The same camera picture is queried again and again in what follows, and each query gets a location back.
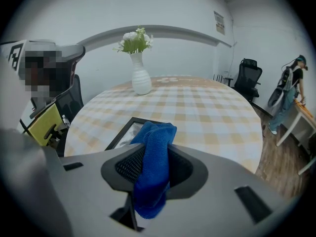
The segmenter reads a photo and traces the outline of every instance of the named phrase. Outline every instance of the white desk leg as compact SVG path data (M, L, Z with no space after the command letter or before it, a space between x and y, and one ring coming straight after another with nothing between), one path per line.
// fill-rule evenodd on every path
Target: white desk leg
M300 120L301 116L302 116L301 112L298 112L298 114L296 115L295 119L293 120L293 123L291 124L290 128L286 131L286 133L282 136L282 138L276 144L277 147L282 144L282 142L287 138L287 136L289 136L289 134L292 132L292 130L296 126L297 122Z
M299 175L302 175L306 170L308 170L316 161L316 157L314 157L304 168L302 168L300 171L298 171Z

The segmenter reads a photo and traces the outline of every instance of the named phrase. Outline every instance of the baseboard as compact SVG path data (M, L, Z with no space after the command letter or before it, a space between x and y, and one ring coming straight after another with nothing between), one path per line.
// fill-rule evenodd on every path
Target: baseboard
M270 113L268 113L265 109L261 108L260 106L256 105L255 103L251 103L251 105L254 106L254 107L256 107L258 110L260 110L261 112L263 112L263 113L264 113L265 115L267 115L268 117L273 118L273 116L272 116ZM287 131L287 128L286 128L283 124L281 124L281 127L282 127L285 131ZM290 136L291 136L291 138L295 141L296 145L298 145L298 144L300 143L300 142L298 141L298 139L294 136L293 133L290 133ZM302 150L302 152L304 153L304 155L305 155L307 158L310 157L310 154L307 152L307 150L306 150L302 145L300 145L299 148Z
M255 103L251 103L251 105L256 107L257 109L259 109L261 112L263 112L268 117L273 118L273 116L270 113L268 113L265 109L261 108L259 105L256 105Z

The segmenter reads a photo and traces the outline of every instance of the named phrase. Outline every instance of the person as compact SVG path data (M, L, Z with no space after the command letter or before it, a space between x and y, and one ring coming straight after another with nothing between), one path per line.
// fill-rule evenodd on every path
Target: person
M291 106L294 103L295 98L297 98L299 92L297 85L300 86L300 94L302 97L301 104L305 105L305 96L304 96L304 86L303 86L303 69L307 70L306 59L303 55L300 55L295 59L293 64L290 66L293 70L293 81L294 87L292 87L283 98L281 106L277 113L274 115L272 120L269 122L268 127L272 134L277 134L277 127L283 122L284 118L288 114Z

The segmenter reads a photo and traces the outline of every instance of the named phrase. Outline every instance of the round table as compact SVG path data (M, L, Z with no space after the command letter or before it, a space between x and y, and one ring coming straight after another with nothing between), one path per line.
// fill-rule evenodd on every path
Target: round table
M155 77L152 91L137 95L131 82L91 99L74 118L65 156L106 149L132 118L170 122L173 143L225 157L255 172L262 151L261 121L228 86L198 77Z

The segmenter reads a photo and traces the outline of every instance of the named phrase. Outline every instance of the wooden floor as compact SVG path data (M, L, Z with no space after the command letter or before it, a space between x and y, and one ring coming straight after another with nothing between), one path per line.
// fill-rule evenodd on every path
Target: wooden floor
M259 109L254 109L261 119L261 127L266 126L263 130L263 150L256 175L268 182L284 198L301 194L310 177L309 171L301 176L297 174L307 164L304 152L290 136L277 147L276 143L285 133L285 129L279 127L278 134L273 135L268 129L270 117Z

